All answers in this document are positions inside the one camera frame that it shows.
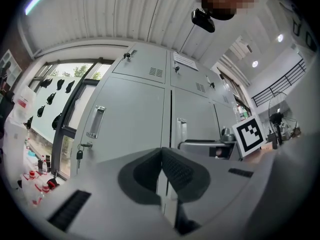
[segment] gray metal locker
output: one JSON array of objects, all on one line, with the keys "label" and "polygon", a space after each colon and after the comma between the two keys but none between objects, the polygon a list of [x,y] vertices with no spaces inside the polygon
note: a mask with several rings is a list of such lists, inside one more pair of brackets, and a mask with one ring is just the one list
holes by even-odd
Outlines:
[{"label": "gray metal locker", "polygon": [[230,128],[233,132],[232,126],[237,123],[234,110],[220,103],[215,103],[214,107],[218,117],[220,131],[222,131],[223,128]]},{"label": "gray metal locker", "polygon": [[225,88],[220,76],[210,69],[205,70],[205,74],[207,75],[209,81],[214,83],[214,89],[211,88],[209,91],[210,99],[233,108],[234,105],[232,102],[235,102],[235,98],[232,92]]},{"label": "gray metal locker", "polygon": [[[102,161],[161,146],[165,89],[109,77],[94,102],[81,143],[79,170]],[[71,157],[71,175],[77,173]]]},{"label": "gray metal locker", "polygon": [[132,57],[124,58],[113,73],[165,83],[167,63],[165,49],[137,43],[129,53]]},{"label": "gray metal locker", "polygon": [[174,61],[173,53],[171,55],[171,85],[180,89],[209,97],[209,83],[202,70],[197,71],[188,66]]},{"label": "gray metal locker", "polygon": [[213,103],[195,93],[174,89],[172,124],[175,134],[174,148],[189,140],[219,140],[218,120]]}]

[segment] black vent grille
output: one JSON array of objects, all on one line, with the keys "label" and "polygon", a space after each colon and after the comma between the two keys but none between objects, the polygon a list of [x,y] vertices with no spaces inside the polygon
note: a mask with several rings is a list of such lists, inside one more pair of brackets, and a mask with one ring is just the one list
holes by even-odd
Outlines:
[{"label": "black vent grille", "polygon": [[206,90],[202,84],[196,82],[195,85],[196,85],[196,88],[198,91],[203,92],[203,93],[206,92]]},{"label": "black vent grille", "polygon": [[91,193],[77,190],[48,221],[58,229],[66,231],[90,196]]},{"label": "black vent grille", "polygon": [[226,96],[224,96],[224,95],[223,95],[223,100],[224,100],[225,103],[229,103],[228,98]]},{"label": "black vent grille", "polygon": [[150,68],[149,75],[162,78],[163,70],[157,68]]}]

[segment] locker handle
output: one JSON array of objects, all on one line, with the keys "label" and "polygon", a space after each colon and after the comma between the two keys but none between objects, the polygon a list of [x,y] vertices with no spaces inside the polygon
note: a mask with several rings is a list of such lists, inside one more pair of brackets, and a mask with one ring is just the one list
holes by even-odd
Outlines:
[{"label": "locker handle", "polygon": [[106,108],[104,106],[95,106],[93,116],[92,116],[92,123],[90,127],[90,131],[86,133],[86,135],[92,139],[98,138],[98,133],[101,127],[102,120],[105,115]]},{"label": "locker handle", "polygon": [[184,142],[188,139],[188,137],[187,137],[187,121],[183,118],[177,119],[177,133],[178,133],[177,145],[179,145],[181,142]]}]

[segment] ceiling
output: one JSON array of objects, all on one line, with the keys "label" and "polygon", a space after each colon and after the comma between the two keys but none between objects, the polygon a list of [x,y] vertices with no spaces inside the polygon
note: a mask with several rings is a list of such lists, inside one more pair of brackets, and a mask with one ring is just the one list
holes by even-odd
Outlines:
[{"label": "ceiling", "polygon": [[[277,4],[260,0],[231,20],[214,20],[214,33],[191,22],[196,0],[41,0],[20,19],[34,54],[76,40],[129,39],[176,50],[209,68],[226,53],[250,82],[264,68],[261,62],[252,70],[252,60],[279,54],[275,38],[287,29]],[[252,53],[237,60],[228,48],[240,35]]]}]

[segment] tree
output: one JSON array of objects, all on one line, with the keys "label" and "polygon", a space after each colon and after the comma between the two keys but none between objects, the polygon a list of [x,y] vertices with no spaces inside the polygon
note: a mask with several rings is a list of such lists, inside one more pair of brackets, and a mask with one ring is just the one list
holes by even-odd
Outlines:
[{"label": "tree", "polygon": [[59,75],[59,70],[55,70],[51,73],[51,77],[57,77]]},{"label": "tree", "polygon": [[70,74],[70,73],[67,73],[67,72],[63,72],[63,73],[62,73],[62,76],[63,76],[63,77],[70,78],[70,77],[71,77],[71,74]]},{"label": "tree", "polygon": [[100,80],[101,78],[102,76],[100,72],[95,72],[92,76],[92,79],[95,79],[95,80]]},{"label": "tree", "polygon": [[74,71],[74,77],[75,78],[82,78],[83,75],[87,72],[88,66],[87,64],[83,64],[80,68],[76,66],[73,71]]}]

